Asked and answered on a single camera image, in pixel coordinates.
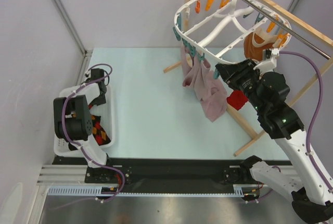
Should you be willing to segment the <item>red beige fox sock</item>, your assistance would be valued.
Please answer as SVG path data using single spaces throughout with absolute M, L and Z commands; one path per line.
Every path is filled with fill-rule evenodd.
M 240 90 L 233 90 L 226 100 L 235 110 L 240 110 L 248 102 L 247 97 Z

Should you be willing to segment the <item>white round clip hanger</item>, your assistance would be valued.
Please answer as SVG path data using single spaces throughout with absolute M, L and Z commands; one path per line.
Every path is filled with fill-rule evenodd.
M 291 28 L 287 19 L 256 0 L 250 2 Z M 226 59 L 225 54 L 243 47 L 246 36 L 256 28 L 278 35 L 278 45 L 273 48 L 282 50 L 291 40 L 291 34 L 242 0 L 189 0 L 176 11 L 173 32 L 191 53 L 232 64 L 234 60 Z

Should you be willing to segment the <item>black argyle sock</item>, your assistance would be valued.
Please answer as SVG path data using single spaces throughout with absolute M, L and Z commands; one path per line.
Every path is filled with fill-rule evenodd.
M 92 118 L 92 134 L 99 146 L 107 145 L 111 142 L 110 137 L 101 125 L 101 116 L 91 115 Z

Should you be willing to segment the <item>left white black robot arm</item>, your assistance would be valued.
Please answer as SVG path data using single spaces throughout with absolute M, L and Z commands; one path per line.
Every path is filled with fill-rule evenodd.
M 54 152 L 58 156 L 83 157 L 102 182 L 114 178 L 114 169 L 107 165 L 108 155 L 95 140 L 90 109 L 106 103 L 107 74 L 101 68 L 88 71 L 82 84 L 63 89 L 53 100 Z

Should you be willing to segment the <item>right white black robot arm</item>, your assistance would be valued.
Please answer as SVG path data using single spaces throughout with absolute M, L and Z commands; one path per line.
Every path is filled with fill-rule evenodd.
M 244 93 L 257 112 L 262 129 L 289 158 L 298 181 L 272 168 L 262 159 L 244 160 L 240 177 L 268 185 L 291 203 L 306 223 L 332 223 L 332 184 L 323 164 L 307 141 L 307 132 L 285 99 L 290 91 L 285 77 L 273 71 L 261 74 L 251 59 L 237 64 L 218 63 L 215 73 L 233 90 Z

